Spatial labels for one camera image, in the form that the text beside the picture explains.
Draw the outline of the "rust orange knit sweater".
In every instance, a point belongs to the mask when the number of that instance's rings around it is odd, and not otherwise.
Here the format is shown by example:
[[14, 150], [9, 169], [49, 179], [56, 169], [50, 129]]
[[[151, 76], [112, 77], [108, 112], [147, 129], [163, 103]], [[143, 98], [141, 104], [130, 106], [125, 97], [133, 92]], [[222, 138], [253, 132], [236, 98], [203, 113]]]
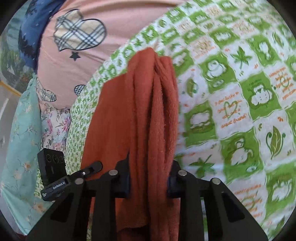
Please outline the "rust orange knit sweater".
[[178, 132], [178, 88], [169, 57], [147, 48], [107, 81], [88, 129], [81, 167], [107, 172], [129, 160], [130, 194], [116, 201], [119, 240], [177, 240], [180, 203], [167, 197]]

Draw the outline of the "teal floral pillow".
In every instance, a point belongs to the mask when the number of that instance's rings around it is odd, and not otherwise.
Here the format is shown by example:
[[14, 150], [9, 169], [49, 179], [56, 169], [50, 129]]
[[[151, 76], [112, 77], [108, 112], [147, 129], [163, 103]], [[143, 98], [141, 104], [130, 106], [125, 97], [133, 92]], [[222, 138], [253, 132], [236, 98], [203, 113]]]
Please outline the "teal floral pillow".
[[24, 235], [51, 206], [35, 196], [42, 135], [36, 83], [32, 78], [18, 101], [1, 175], [1, 196]]

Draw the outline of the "white floral pillow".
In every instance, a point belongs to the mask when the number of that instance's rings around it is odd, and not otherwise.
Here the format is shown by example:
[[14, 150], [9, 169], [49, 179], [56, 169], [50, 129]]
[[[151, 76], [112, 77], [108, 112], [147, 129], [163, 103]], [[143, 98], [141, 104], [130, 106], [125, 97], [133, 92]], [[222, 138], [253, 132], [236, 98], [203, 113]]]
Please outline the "white floral pillow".
[[41, 106], [42, 147], [66, 154], [66, 142], [71, 124], [70, 109]]

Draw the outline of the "gold framed landscape painting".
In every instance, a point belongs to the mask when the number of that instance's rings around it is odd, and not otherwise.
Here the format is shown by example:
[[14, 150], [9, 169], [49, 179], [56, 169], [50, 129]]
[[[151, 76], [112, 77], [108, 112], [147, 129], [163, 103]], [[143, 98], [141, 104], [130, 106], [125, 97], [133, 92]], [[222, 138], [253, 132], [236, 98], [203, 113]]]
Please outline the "gold framed landscape painting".
[[21, 19], [13, 17], [1, 34], [1, 81], [23, 93], [33, 76], [33, 70], [20, 58], [20, 26]]

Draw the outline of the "pink heart pattern quilt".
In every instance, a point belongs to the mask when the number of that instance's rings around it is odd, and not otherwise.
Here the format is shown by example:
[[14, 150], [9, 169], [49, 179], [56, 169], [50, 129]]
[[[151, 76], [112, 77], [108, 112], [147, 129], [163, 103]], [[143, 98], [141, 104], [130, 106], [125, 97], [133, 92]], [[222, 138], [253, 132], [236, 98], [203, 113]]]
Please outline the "pink heart pattern quilt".
[[180, 1], [65, 1], [41, 38], [37, 94], [42, 105], [70, 108], [109, 56]]

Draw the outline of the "green checkered bed sheet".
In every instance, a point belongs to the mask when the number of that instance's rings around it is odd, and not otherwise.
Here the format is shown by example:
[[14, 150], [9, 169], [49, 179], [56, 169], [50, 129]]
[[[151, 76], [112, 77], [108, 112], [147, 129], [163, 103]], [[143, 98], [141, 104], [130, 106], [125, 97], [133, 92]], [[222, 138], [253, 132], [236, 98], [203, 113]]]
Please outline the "green checkered bed sheet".
[[225, 181], [272, 240], [295, 208], [295, 37], [267, 1], [180, 2], [115, 50], [68, 108], [66, 168], [80, 168], [103, 84], [151, 47], [177, 75], [177, 161]]

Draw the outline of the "navy blue starry pillow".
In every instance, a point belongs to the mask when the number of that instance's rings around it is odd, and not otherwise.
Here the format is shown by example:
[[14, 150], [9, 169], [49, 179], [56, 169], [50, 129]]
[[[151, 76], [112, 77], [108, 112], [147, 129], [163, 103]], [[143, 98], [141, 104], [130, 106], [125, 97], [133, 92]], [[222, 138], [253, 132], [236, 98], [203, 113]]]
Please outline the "navy blue starry pillow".
[[60, 9], [65, 0], [34, 0], [25, 13], [18, 36], [18, 49], [25, 65], [37, 71], [39, 49], [43, 32], [50, 18]]

